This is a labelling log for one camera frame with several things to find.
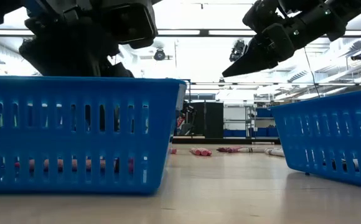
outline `white floor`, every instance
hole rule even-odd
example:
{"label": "white floor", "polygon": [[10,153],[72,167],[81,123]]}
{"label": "white floor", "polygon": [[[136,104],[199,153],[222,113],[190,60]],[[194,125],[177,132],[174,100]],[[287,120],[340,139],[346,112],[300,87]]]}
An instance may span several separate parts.
{"label": "white floor", "polygon": [[305,176],[279,157],[175,147],[153,197],[0,196],[0,223],[361,224],[361,187]]}

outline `basket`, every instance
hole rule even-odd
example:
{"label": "basket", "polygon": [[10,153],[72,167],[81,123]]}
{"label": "basket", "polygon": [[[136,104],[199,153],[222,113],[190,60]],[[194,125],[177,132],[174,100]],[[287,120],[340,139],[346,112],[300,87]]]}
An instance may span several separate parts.
{"label": "basket", "polygon": [[361,91],[271,110],[290,168],[361,185]]}
{"label": "basket", "polygon": [[0,192],[149,194],[179,80],[0,77]]}

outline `cable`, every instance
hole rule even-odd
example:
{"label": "cable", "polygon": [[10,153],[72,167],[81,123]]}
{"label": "cable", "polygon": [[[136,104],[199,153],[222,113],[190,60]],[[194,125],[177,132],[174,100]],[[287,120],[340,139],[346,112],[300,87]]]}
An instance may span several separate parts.
{"label": "cable", "polygon": [[308,56],[307,56],[306,48],[305,48],[305,47],[304,47],[304,51],[305,51],[305,56],[306,56],[307,65],[309,66],[309,71],[311,71],[311,74],[312,74],[313,85],[315,86],[317,95],[318,95],[318,97],[320,98],[321,96],[320,96],[319,90],[317,89],[317,85],[316,85],[316,81],[315,81],[315,75],[314,75],[313,72],[312,72],[311,63],[309,62],[309,58],[308,58]]}

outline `floor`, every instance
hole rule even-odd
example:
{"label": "floor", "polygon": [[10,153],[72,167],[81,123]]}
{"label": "floor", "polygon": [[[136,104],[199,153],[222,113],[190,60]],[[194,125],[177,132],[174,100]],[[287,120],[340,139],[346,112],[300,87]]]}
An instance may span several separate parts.
{"label": "floor", "polygon": [[361,223],[360,187],[305,176],[280,157],[175,147],[153,197],[0,196],[0,223]]}

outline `ceiling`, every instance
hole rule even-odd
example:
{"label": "ceiling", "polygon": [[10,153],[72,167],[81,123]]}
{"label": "ceiling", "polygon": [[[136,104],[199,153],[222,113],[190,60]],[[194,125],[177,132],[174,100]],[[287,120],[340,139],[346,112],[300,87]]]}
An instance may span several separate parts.
{"label": "ceiling", "polygon": [[[154,5],[156,25],[158,29],[246,29],[241,19],[255,0],[163,0]],[[5,23],[0,29],[25,29],[27,19],[24,8],[5,16]],[[361,29],[361,15],[348,24],[348,29]],[[222,72],[231,63],[230,52],[238,38],[233,37],[158,37],[151,47],[133,50],[128,46],[122,48],[128,54],[134,55],[132,61],[124,60],[133,73],[145,78],[183,78],[193,82],[217,82]],[[11,52],[18,52],[23,38],[0,37],[0,45]],[[350,47],[357,39],[340,39],[330,43],[328,39],[320,38],[307,45],[307,57],[316,72],[316,81],[331,80],[331,76],[351,67],[358,67],[361,62],[348,61],[340,54]],[[156,50],[164,49],[170,60],[157,62],[152,59]],[[298,50],[292,58],[282,62],[272,70],[260,73],[228,78],[227,82],[294,82],[311,83],[312,75],[306,74],[309,69],[305,51]],[[268,91],[277,94],[289,91],[287,88],[261,87],[259,93]]]}

